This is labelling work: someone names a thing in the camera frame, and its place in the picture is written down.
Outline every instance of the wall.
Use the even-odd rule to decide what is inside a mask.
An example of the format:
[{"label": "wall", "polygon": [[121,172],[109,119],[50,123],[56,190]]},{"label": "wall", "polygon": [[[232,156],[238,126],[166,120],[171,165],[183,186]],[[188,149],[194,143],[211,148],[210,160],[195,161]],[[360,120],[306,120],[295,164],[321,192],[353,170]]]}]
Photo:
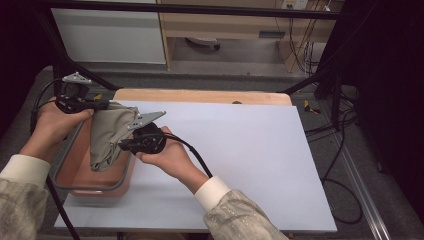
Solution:
[{"label": "wall", "polygon": [[[155,3],[155,0],[120,2]],[[52,11],[66,50],[75,61],[165,64],[157,13]]]}]

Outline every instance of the person's right hand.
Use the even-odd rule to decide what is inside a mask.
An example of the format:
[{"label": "person's right hand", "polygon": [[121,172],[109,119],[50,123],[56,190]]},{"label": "person's right hand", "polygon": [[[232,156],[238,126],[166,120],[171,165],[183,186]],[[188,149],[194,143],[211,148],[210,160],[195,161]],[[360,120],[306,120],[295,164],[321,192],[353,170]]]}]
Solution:
[{"label": "person's right hand", "polygon": [[[162,127],[164,133],[171,133],[168,127]],[[158,154],[139,152],[136,155],[143,163],[159,167],[168,175],[177,178],[192,192],[197,190],[209,179],[190,160],[183,145],[175,140],[167,139],[166,146]]]}]

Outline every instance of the sleeve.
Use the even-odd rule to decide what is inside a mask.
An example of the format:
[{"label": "sleeve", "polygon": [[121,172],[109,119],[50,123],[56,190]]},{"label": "sleeve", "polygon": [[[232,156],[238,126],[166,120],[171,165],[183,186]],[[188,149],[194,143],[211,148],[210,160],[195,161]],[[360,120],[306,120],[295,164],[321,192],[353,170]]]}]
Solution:
[{"label": "sleeve", "polygon": [[215,240],[288,239],[257,204],[214,178],[206,182],[195,197],[207,211],[203,220]]},{"label": "sleeve", "polygon": [[50,164],[14,155],[0,173],[0,239],[36,239],[46,208]]}]

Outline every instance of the folded garment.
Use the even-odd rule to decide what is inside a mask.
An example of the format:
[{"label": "folded garment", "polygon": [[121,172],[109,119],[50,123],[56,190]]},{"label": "folded garment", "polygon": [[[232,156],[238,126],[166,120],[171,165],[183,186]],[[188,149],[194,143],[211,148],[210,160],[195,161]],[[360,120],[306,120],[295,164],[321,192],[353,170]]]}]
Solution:
[{"label": "folded garment", "polygon": [[108,110],[99,110],[93,115],[90,139],[92,171],[105,171],[118,159],[122,152],[118,142],[131,135],[128,125],[134,121],[137,113],[137,107],[111,102]]}]

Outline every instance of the person's left hand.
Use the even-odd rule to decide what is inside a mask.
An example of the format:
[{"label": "person's left hand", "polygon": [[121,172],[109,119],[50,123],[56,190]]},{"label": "person's left hand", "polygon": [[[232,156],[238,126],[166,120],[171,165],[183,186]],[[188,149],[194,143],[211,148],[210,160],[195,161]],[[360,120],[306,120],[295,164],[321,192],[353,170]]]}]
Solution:
[{"label": "person's left hand", "polygon": [[66,114],[57,108],[54,101],[45,104],[39,110],[34,133],[21,149],[20,154],[51,162],[63,139],[75,126],[89,119],[93,113],[93,109],[87,109],[79,113]]}]

